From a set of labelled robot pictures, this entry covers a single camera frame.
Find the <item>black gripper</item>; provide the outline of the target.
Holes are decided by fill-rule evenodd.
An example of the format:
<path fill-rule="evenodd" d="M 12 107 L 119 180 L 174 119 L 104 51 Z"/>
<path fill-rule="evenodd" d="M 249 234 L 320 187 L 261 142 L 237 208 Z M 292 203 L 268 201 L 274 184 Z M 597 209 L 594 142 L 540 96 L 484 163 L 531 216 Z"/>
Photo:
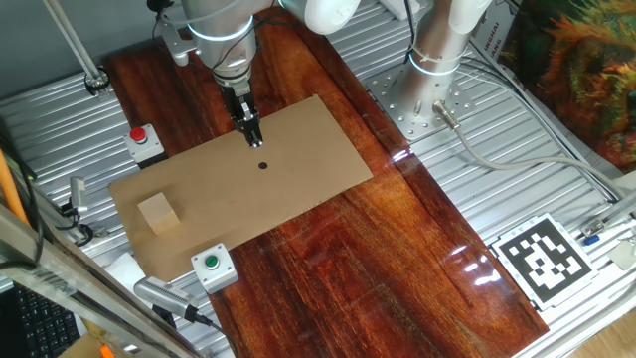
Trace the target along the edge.
<path fill-rule="evenodd" d="M 224 108 L 230 114 L 237 131 L 243 134 L 249 147 L 263 144 L 250 81 L 220 85 Z"/>

